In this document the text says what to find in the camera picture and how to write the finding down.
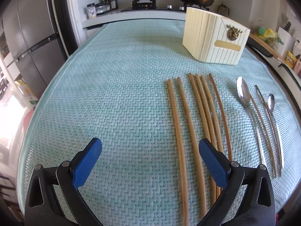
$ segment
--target large silver spoon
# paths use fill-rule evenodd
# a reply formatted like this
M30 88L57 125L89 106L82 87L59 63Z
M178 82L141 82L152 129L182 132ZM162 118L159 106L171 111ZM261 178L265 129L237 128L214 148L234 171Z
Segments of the large silver spoon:
M243 78L241 76L239 78L237 78L236 87L237 87L237 94L239 96L239 100L243 104L243 106L249 111L250 116L252 118L252 121L254 123L255 131L256 131L256 135L257 135L257 140L258 140L258 145L259 145L259 153L260 153L261 163L266 166L258 126L256 124L253 112L252 112L252 110L249 106L250 105L250 92L249 92L249 89L248 89L248 85L246 84L246 82L243 80Z
M281 135L280 135L280 131L278 128L278 125L276 123L275 117L273 115L273 110L274 110L274 106L275 106L275 97L273 94L270 93L270 95L268 96L268 110L271 113L271 116L273 118L273 122L276 126L276 130L277 130L277 134L278 134L278 140L279 140L279 152L280 152L280 161L281 161L281 169L284 167L284 155L283 155L283 145L282 145L282 139L281 139Z

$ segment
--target teal woven tablecloth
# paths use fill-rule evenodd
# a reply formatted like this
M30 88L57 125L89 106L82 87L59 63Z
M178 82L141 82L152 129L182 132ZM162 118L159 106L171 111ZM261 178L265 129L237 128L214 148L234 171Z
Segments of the teal woven tablecloth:
M274 115L284 145L282 177L271 178L279 210L301 177L300 128L291 106L268 69L247 49L237 66L196 61L182 45L183 21L143 19L115 22L82 45L65 63L41 98L26 132L18 171L18 197L24 206L36 164L57 166L84 149L93 137L102 153L86 184L79 189L104 225L182 225L179 158L167 79L174 81L180 115L189 190L190 223L200 220L200 202L192 144L176 77L182 78L198 140L204 137L195 96L187 73L212 73L222 97L230 128L233 159L243 166L260 163L255 130L240 104L236 79L242 76L265 124L267 113L255 91L276 99ZM217 100L209 84L227 147ZM272 163L261 130L270 175ZM207 210L210 179L203 164ZM242 199L239 193L229 217ZM72 218L66 204L63 210Z

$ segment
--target wooden chopstick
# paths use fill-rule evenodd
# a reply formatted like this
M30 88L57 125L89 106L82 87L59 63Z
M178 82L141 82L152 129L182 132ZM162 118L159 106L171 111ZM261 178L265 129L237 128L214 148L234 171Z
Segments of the wooden chopstick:
M177 147L179 153L180 176L181 176L181 187L182 187L182 203L183 203L183 221L184 221L184 226L189 226L188 186L187 186L187 173L186 173L186 163L185 163L185 153L184 153L182 132L181 132L180 120L179 120L179 115L177 110L176 98L173 91L173 83L169 79L167 81L167 84L170 93L170 102L173 111L173 119L175 122Z
M252 101L252 103L253 103L253 105L254 105L254 107L255 107L255 110L256 110L256 112L257 112L257 115L259 116L260 122L261 122L261 124L262 124L263 130L264 130L264 133L265 133L265 138L266 138L266 140L267 140L267 142L268 142L268 149L270 150L270 154L271 154L271 156L272 156L272 163L273 163L273 171L274 171L274 175L275 175L275 177L277 177L277 168L276 168L276 163L275 163L275 157L274 157L274 154L273 154L272 144L271 144L270 138L269 138L269 136L268 136L268 131L267 131L266 127L265 127L264 121L263 121L262 116L261 116L261 114L260 114L260 111L259 111L259 109L258 109L258 107L257 107L257 104L255 103L255 101L254 101L254 99L253 99L253 97L252 97L251 94L250 94L250 99L251 99L251 101Z
M218 151L224 153L222 134L221 134L221 129L219 127L219 119L217 118L216 109L215 109L215 106L213 103L212 95L209 90L209 87L208 87L205 77L201 76L201 79L202 79L203 85L205 87L206 94L208 96L209 106L210 106L211 113L213 116L213 124L215 127L215 134L216 134L216 139L217 139L217 148L218 148ZM219 197L220 193L221 193L220 187L216 186L216 199Z
M191 73L188 74L193 91L195 93L195 97L197 99L197 103L198 103L198 107L199 107L199 111L200 111L200 115L201 115L201 120L203 123L203 128L204 128L204 133L205 133L205 138L207 138L210 141L210 133L209 133L209 129L208 129L208 124L207 124L207 119L206 119L206 115L204 112L204 107L198 92L198 88L197 85L195 84L195 80L193 79L193 76ZM211 184L211 204L214 204L214 202L216 201L216 191L217 191L217 186L214 182L214 179L212 176L210 176L210 184Z
M217 102L219 103L219 108L221 110L221 114L222 114L222 120L223 120L223 124L224 124L224 128L225 128L225 134L226 134L226 142L227 142L227 149L228 149L228 159L229 161L233 160L233 156L232 156L232 147L231 147L231 139L230 139L230 133L229 133L229 127L228 127L228 122L226 119L226 115L225 115L225 110L222 104L222 100L221 97L219 95L219 90L217 89L217 86L215 84L215 81L213 79L213 76L211 74L209 74L209 78L210 81L212 83L216 98L217 98Z
M200 157L200 153L199 153L198 141L197 141L197 137L195 134L195 128L193 126L193 121L192 121L189 106L187 103L184 87L183 87L181 78L178 77L177 80L178 80L178 84L180 87L181 97L182 97L182 101L183 101L183 105L184 105L184 110L185 110L185 113L187 116L189 131L190 131L191 140L192 140L193 153L195 156L195 165L197 167L198 191L199 191L199 196L201 199L201 217L203 218L206 215L206 211L207 211L206 190L205 190L203 167L202 167L201 157Z
M213 127L213 123L212 123L212 119L211 119L211 114L210 114L208 102L207 102L207 99L206 99L206 96L205 96L204 88L203 88L203 85L201 83L201 79L200 79L198 74L195 74L195 78L197 79L197 83L198 83L200 93L201 93L201 98L203 99L203 105L205 107L207 124L209 126L209 133L210 133L210 138L211 138L211 141L212 141L211 143L214 146L214 148L217 150L214 127ZM215 182L213 184L213 182L214 182L214 179L211 178L211 187L215 186L215 189L214 190L212 189L211 205L213 205L216 201L216 197L217 197L216 192L219 192L219 189L217 188L218 186L215 184Z
M261 94L261 91L260 91L260 89L259 89L259 87L257 86L257 85L255 85L255 88L256 88L256 90L258 91L258 94L259 94L259 96L260 96L260 98L261 98L261 101L262 101L262 103L263 103L263 105L264 105L264 107L265 107L265 109L266 109L266 111L267 111L267 113L268 113L268 117L270 118L270 122L271 122L271 125L272 125L272 129L273 129L273 133L274 133L274 136L275 136L275 140L276 140L276 148L277 148L277 150L278 150L278 157L279 157L279 161L280 161L280 163L281 163L281 154L280 154L280 144L279 144L279 141L278 141L278 136L277 136L277 132L276 132L276 127L275 127L275 125L274 125L274 122L273 122L273 119L272 119L272 116L271 116L271 113L270 113L270 110L268 109L268 105L267 105L267 103L266 103L266 101L264 100L264 97L263 97L263 95Z

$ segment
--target small silver spoon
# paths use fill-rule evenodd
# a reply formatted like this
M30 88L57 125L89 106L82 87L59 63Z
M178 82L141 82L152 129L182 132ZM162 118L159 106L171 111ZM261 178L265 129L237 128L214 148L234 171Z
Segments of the small silver spoon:
M262 148L261 138L260 138L260 135L259 135L258 126L256 124L253 112L252 112L252 110L251 110L251 108L249 106L250 105L250 92L249 92L249 89L248 89L248 85L246 84L246 82L243 80L243 78L241 76L239 78L237 78L236 87L237 87L237 94L239 96L240 102L249 111L249 113L251 115L252 121L253 121L254 126L255 126L255 130L256 130L258 144L259 144L259 152L260 152L261 163L266 166L266 162L265 162L265 157L264 157L264 153L263 153L263 148Z
M281 139L280 131L279 131L279 128L277 126L275 117L273 115L274 107L275 107L275 97L274 97L273 94L270 93L270 95L268 96L268 109L269 109L269 111L271 113L271 116L273 118L273 122L274 122L274 124L276 126L277 134L278 134L280 161L281 161L281 169L282 169L284 167L283 145L282 145L282 139Z

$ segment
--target blue gripper pad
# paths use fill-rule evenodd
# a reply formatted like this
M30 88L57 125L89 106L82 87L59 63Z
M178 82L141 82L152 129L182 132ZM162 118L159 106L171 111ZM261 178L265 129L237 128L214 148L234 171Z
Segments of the blue gripper pad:
M72 183L76 189L85 184L89 174L91 173L98 157L101 154L102 143L98 138L93 138L83 151L80 151L74 157L75 168L73 168Z
M225 189L230 173L228 159L218 152L208 139L201 139L199 142L199 153L217 186Z

